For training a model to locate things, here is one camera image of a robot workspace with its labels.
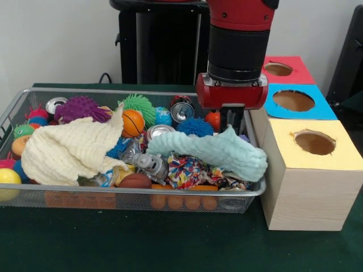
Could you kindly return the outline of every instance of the brown football toy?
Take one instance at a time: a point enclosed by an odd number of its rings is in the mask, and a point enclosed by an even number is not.
[[[151,189],[151,180],[143,174],[131,174],[119,184],[119,188]]]

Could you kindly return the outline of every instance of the yellow box top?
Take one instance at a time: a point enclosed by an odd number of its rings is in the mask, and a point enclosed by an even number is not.
[[[363,170],[363,158],[340,121],[271,119],[270,123],[287,168]]]

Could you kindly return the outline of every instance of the green toy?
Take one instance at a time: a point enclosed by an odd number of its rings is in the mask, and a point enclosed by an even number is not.
[[[34,127],[30,125],[16,125],[16,128],[14,129],[14,138],[18,139],[21,136],[31,135],[34,131]]]
[[[155,108],[143,95],[129,95],[124,101],[124,110],[134,109],[142,113],[143,119],[145,120],[146,128],[155,125],[156,112]]]

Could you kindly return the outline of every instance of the light blue cloth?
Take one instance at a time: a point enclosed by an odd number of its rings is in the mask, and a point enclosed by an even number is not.
[[[149,142],[146,152],[169,156],[171,151],[232,171],[245,181],[259,181],[267,168],[266,153],[238,137],[230,125],[217,136],[202,138],[178,131],[163,133]]]

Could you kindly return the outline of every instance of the wooden box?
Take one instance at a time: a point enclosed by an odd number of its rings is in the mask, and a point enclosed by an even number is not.
[[[270,119],[262,148],[269,230],[341,230],[363,183],[363,159],[340,121]]]
[[[316,84],[299,56],[266,56],[262,73],[269,83]]]
[[[336,120],[318,86],[313,84],[270,84],[264,106],[251,111],[258,145],[262,147],[271,118]]]

